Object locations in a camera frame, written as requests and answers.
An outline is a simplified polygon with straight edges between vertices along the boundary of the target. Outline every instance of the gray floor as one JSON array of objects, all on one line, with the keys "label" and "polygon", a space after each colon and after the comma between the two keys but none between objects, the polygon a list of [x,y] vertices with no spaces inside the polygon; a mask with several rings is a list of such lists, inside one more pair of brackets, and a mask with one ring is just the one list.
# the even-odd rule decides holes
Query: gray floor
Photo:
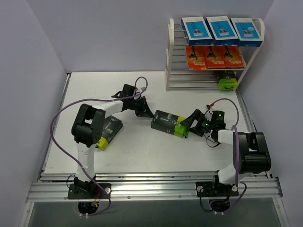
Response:
[{"label": "gray floor", "polygon": [[280,226],[272,199],[243,199],[224,216],[203,211],[198,200],[113,202],[109,211],[88,219],[79,218],[76,207],[70,202],[36,203],[29,226]]}]

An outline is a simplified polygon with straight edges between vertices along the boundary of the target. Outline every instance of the shelf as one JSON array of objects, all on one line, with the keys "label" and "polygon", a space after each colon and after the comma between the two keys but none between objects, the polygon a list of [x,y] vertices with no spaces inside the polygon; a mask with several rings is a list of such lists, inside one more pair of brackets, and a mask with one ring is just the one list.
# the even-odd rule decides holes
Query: shelf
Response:
[{"label": "shelf", "polygon": [[[260,24],[260,35],[264,39],[264,23],[261,19],[253,19],[254,23]],[[187,40],[184,34],[184,30],[181,24],[175,24],[173,19],[169,20],[169,35],[167,40],[166,48],[166,91],[176,90],[176,89],[218,89],[218,84],[214,71],[238,71],[236,74],[236,79],[238,85],[242,81],[244,75],[246,74],[249,66],[256,57],[260,47],[255,47],[254,52],[248,63],[242,54],[242,48],[238,47],[240,56],[244,63],[243,68],[224,68],[224,69],[205,69],[205,70],[188,70],[187,68],[187,57],[186,49],[188,46]]]}]

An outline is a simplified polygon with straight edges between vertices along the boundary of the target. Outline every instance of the orange box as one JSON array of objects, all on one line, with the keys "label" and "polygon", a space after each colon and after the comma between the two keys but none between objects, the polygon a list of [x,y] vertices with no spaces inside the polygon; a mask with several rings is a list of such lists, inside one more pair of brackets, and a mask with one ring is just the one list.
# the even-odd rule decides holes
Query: orange box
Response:
[{"label": "orange box", "polygon": [[207,67],[210,69],[226,68],[222,46],[203,46]]},{"label": "orange box", "polygon": [[224,62],[227,68],[243,68],[244,63],[236,46],[226,46],[222,49]]},{"label": "orange box", "polygon": [[186,47],[187,67],[189,70],[205,70],[206,62],[202,46]]}]

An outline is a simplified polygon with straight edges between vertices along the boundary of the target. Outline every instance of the green box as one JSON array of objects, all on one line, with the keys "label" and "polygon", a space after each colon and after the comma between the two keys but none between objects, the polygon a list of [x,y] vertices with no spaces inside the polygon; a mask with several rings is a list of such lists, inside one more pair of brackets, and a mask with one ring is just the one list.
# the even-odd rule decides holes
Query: green box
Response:
[{"label": "green box", "polygon": [[180,122],[185,120],[185,117],[169,114],[160,110],[156,110],[155,117],[151,121],[151,128],[166,132],[179,137],[188,137],[189,128],[181,125]]},{"label": "green box", "polygon": [[123,127],[121,120],[114,116],[109,116],[104,120],[102,137],[96,144],[96,148],[105,150],[113,138]]}]

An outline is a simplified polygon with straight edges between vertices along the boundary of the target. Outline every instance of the gray wall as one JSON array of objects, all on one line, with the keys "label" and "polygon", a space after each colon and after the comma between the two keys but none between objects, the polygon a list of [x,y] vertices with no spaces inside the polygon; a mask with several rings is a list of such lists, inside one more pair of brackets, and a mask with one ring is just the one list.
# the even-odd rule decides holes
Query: gray wall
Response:
[{"label": "gray wall", "polygon": [[275,0],[265,19],[265,43],[241,84],[272,172],[279,176],[292,227],[303,226],[303,2]]},{"label": "gray wall", "polygon": [[264,18],[274,0],[27,0],[67,72],[164,70],[168,20]]},{"label": "gray wall", "polygon": [[0,226],[19,223],[66,79],[25,0],[0,1]]}]

